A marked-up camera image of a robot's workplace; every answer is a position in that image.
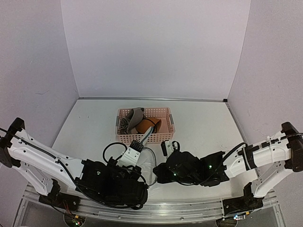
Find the white mesh laundry bag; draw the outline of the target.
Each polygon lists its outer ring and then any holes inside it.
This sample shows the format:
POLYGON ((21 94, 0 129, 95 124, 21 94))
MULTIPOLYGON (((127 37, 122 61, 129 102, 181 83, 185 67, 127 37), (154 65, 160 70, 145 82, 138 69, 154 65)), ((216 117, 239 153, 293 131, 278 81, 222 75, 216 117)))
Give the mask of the white mesh laundry bag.
POLYGON ((157 166, 156 155, 151 148, 144 147, 139 156, 137 165, 141 168, 141 175, 145 178, 149 187, 157 182, 157 176, 153 169, 157 166))

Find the pink plastic basket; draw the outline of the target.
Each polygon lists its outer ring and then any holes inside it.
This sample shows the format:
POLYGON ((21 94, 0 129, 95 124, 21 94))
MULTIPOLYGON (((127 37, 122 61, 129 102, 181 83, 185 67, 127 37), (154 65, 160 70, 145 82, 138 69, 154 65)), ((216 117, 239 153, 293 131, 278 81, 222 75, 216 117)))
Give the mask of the pink plastic basket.
POLYGON ((151 132, 147 142, 161 143, 173 138, 174 122, 168 107, 122 108, 116 117, 116 137, 119 142, 130 144, 151 132))

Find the orange black bra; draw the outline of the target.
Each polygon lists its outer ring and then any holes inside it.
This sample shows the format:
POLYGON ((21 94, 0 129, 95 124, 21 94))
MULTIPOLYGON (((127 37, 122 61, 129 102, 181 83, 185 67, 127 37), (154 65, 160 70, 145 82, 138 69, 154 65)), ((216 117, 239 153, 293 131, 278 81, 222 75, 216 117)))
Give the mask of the orange black bra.
POLYGON ((135 129, 138 133, 144 134, 150 127, 153 128, 152 133, 158 133, 161 127, 161 119, 154 117, 143 118, 142 121, 136 125, 135 129))

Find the grey bra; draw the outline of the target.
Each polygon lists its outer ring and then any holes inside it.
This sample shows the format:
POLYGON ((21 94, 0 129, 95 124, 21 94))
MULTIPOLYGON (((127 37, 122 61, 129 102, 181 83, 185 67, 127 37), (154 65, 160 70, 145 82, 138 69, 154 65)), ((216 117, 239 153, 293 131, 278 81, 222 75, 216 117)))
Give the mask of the grey bra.
POLYGON ((132 134, 132 129, 135 128, 144 117, 144 108, 137 107, 130 109, 129 113, 120 120, 120 134, 132 134))

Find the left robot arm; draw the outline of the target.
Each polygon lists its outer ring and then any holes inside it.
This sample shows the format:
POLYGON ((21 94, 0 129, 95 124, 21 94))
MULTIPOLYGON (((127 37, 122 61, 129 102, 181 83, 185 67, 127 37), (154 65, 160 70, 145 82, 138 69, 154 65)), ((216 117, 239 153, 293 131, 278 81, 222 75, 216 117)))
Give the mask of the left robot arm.
POLYGON ((153 129, 133 140, 118 158, 103 162, 66 156, 31 137, 16 118, 0 139, 0 161, 20 172, 52 206, 63 203, 60 185, 110 208, 141 209, 148 198, 148 184, 137 165, 153 129))

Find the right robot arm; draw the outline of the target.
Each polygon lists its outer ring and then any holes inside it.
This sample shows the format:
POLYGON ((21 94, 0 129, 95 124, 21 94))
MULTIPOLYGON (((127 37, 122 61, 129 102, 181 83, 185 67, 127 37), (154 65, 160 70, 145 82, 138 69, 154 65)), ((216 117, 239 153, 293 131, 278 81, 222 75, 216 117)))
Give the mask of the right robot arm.
POLYGON ((303 170, 303 135, 290 123, 265 141, 248 145, 242 142, 229 152, 218 151, 198 158, 180 151, 177 141, 166 140, 161 149, 166 161, 153 169, 160 184, 177 182, 185 186, 217 186, 250 170, 271 164, 272 168, 253 181, 251 191, 239 197, 238 205, 248 210, 291 173, 303 170))

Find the aluminium front rail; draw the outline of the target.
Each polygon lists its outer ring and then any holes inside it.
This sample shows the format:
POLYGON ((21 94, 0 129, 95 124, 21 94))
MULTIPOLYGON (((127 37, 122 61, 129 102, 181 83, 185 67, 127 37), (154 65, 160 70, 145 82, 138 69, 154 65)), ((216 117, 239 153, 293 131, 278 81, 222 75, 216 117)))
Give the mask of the aluminium front rail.
MULTIPOLYGON (((27 187, 20 201, 13 227, 22 225, 25 214, 29 211, 29 202, 42 205, 43 208, 50 208, 55 214, 52 207, 40 203, 38 201, 39 194, 34 192, 33 187, 27 187)), ((144 204, 142 209, 115 209, 102 206, 90 199, 80 197, 80 201, 76 205, 76 211, 80 216, 96 218, 100 220, 116 221, 123 223, 147 223, 147 224, 180 224, 180 223, 198 223, 203 221, 227 218, 225 211, 226 205, 222 199, 215 200, 193 200, 193 201, 169 201, 156 202, 150 201, 144 204)), ((260 221, 265 224, 273 217, 273 225, 277 227, 286 227, 280 205, 277 201, 275 191, 272 189, 263 199, 263 207, 255 209, 243 220, 250 223, 253 220, 260 221), (261 211, 269 212, 268 216, 261 217, 261 211)))

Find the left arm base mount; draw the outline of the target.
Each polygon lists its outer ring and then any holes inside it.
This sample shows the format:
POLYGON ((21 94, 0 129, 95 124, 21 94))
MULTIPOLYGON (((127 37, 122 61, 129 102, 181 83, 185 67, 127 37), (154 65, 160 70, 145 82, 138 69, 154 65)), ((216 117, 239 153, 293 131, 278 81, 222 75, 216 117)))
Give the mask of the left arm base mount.
POLYGON ((61 187, 55 179, 52 179, 52 188, 47 195, 39 195, 38 201, 55 208, 77 211, 80 197, 61 192, 61 187))

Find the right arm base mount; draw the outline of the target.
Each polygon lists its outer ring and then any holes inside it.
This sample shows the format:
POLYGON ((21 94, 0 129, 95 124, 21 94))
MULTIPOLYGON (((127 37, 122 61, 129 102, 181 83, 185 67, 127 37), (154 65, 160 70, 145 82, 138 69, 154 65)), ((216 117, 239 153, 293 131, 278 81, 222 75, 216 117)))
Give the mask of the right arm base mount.
POLYGON ((223 214, 225 217, 243 214, 263 207, 264 197, 257 198, 252 193, 252 182, 248 183, 243 189, 243 196, 224 199, 223 214))

